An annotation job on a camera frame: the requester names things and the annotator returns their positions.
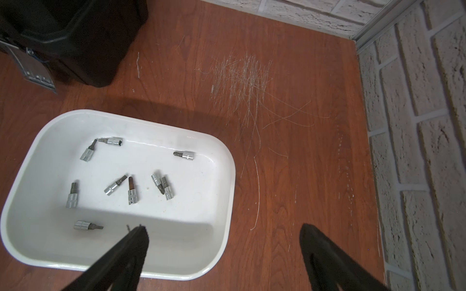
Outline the silver screwdriver bit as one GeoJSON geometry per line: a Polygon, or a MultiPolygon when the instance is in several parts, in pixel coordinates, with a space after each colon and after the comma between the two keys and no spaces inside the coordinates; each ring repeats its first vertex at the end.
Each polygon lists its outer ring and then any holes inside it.
{"type": "Polygon", "coordinates": [[[164,195],[165,190],[164,190],[164,187],[163,187],[163,184],[162,184],[161,175],[158,172],[154,172],[151,175],[151,178],[152,178],[154,184],[156,185],[156,187],[158,188],[158,190],[161,192],[161,194],[164,195]]]}
{"type": "Polygon", "coordinates": [[[121,146],[123,143],[123,139],[120,137],[98,138],[98,141],[112,146],[121,146]]]}
{"type": "Polygon", "coordinates": [[[195,157],[195,153],[190,151],[175,151],[173,155],[186,160],[193,160],[195,157]]]}
{"type": "Polygon", "coordinates": [[[171,186],[168,183],[168,180],[167,180],[166,176],[163,176],[161,178],[161,185],[163,187],[166,199],[167,200],[173,199],[174,193],[173,193],[173,190],[172,190],[171,186]]]}
{"type": "Polygon", "coordinates": [[[84,151],[84,153],[81,155],[80,160],[81,161],[86,161],[89,162],[94,154],[95,151],[95,145],[97,143],[97,139],[94,139],[92,144],[84,151]]]}
{"type": "Polygon", "coordinates": [[[129,177],[128,182],[129,182],[128,204],[129,205],[134,205],[134,204],[137,204],[137,202],[138,202],[138,194],[137,194],[137,190],[135,188],[135,183],[134,183],[133,177],[129,177]]]}
{"type": "Polygon", "coordinates": [[[78,197],[79,197],[78,182],[73,182],[71,184],[70,193],[67,198],[66,208],[67,209],[76,208],[78,205],[78,197]]]}
{"type": "Polygon", "coordinates": [[[121,186],[121,184],[123,183],[123,181],[126,178],[127,178],[127,176],[123,175],[121,178],[114,181],[111,185],[109,185],[109,186],[107,186],[107,188],[105,188],[104,193],[107,196],[110,196],[111,194],[113,194],[115,192],[115,190],[121,186]]]}
{"type": "Polygon", "coordinates": [[[74,224],[75,230],[102,230],[103,228],[103,226],[99,226],[97,224],[81,220],[76,221],[74,224]]]}

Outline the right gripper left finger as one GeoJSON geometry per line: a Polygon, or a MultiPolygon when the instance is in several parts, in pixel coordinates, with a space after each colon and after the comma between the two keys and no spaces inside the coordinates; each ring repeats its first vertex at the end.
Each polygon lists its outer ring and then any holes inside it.
{"type": "Polygon", "coordinates": [[[138,226],[132,229],[64,290],[137,290],[148,247],[149,236],[146,228],[138,226]]]}

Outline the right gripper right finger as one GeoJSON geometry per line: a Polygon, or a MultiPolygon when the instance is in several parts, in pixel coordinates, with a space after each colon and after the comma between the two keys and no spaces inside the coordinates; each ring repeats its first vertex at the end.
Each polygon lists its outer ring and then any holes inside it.
{"type": "Polygon", "coordinates": [[[388,290],[316,226],[303,224],[299,242],[314,291],[388,290]]]}

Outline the white plastic storage box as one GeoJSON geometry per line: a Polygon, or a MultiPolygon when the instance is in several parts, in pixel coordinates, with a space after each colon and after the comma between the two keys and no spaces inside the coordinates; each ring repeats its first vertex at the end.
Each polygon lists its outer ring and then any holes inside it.
{"type": "Polygon", "coordinates": [[[216,137],[94,110],[74,110],[37,134],[1,215],[1,238],[17,260],[40,267],[86,270],[128,230],[144,226],[149,247],[142,276],[192,280],[210,271],[226,248],[235,163],[216,137]],[[120,137],[121,146],[98,138],[120,137]],[[97,139],[89,162],[84,151],[97,139]],[[175,151],[195,153],[193,160],[175,151]],[[166,176],[167,200],[151,175],[166,176]],[[126,175],[113,194],[105,188],[126,175]],[[128,204],[133,177],[138,202],[128,204]],[[67,209],[71,184],[78,205],[67,209]],[[76,221],[102,230],[75,230],[76,221]]]}

